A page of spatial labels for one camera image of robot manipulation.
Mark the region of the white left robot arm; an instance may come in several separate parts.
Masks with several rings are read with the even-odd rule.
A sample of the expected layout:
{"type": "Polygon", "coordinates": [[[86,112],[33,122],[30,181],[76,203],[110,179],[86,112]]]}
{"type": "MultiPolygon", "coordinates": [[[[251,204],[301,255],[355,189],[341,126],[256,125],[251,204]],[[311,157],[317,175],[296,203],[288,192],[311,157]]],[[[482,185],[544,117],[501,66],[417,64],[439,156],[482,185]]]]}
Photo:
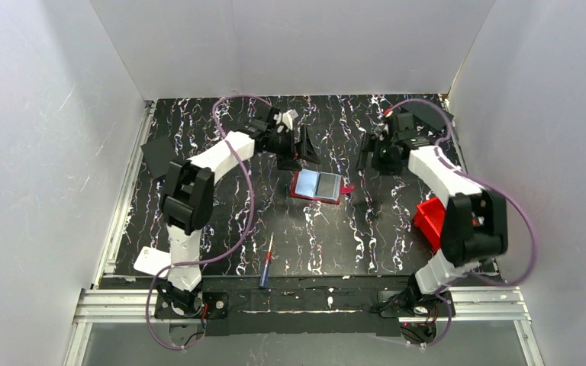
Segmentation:
{"type": "Polygon", "coordinates": [[[213,214],[216,184],[232,169],[244,167],[255,154],[276,157],[278,170],[296,172],[301,162],[317,164],[305,125],[295,127],[298,112],[267,107],[245,127],[222,133],[220,142],[184,162],[169,163],[159,205],[168,230],[170,266],[163,273],[175,289],[186,294],[200,284],[200,241],[213,214]]]}

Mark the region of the red plastic bin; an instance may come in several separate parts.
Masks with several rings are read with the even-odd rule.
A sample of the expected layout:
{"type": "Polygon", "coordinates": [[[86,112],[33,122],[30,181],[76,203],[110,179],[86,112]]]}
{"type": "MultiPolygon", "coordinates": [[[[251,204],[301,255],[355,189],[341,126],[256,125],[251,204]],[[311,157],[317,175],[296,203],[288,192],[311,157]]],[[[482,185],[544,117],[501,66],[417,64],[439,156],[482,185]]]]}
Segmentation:
{"type": "Polygon", "coordinates": [[[446,208],[438,197],[417,205],[413,223],[425,236],[430,244],[431,252],[436,254],[441,247],[441,233],[446,215],[446,208]]]}

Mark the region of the red leather card holder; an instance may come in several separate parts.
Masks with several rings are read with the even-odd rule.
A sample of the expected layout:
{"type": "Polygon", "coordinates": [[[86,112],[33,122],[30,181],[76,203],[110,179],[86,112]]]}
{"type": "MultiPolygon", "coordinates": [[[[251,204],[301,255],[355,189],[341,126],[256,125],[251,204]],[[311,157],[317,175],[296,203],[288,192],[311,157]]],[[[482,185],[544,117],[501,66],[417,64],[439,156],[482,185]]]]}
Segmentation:
{"type": "Polygon", "coordinates": [[[302,169],[294,175],[290,196],[338,205],[343,196],[354,191],[355,186],[348,185],[342,175],[302,169]]]}

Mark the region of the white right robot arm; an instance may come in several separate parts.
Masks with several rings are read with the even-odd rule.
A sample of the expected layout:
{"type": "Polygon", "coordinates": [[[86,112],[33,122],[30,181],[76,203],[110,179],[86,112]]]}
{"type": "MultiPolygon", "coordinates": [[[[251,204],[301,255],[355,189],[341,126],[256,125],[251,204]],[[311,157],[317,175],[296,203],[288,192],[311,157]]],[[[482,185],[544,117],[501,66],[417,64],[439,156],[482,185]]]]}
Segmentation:
{"type": "Polygon", "coordinates": [[[441,207],[439,220],[419,210],[425,237],[438,243],[434,255],[408,281],[407,301],[440,293],[446,285],[507,250],[507,205],[497,192],[466,178],[442,149],[420,136],[410,111],[387,111],[384,126],[363,136],[357,169],[371,166],[382,175],[404,169],[421,179],[441,207]]]}

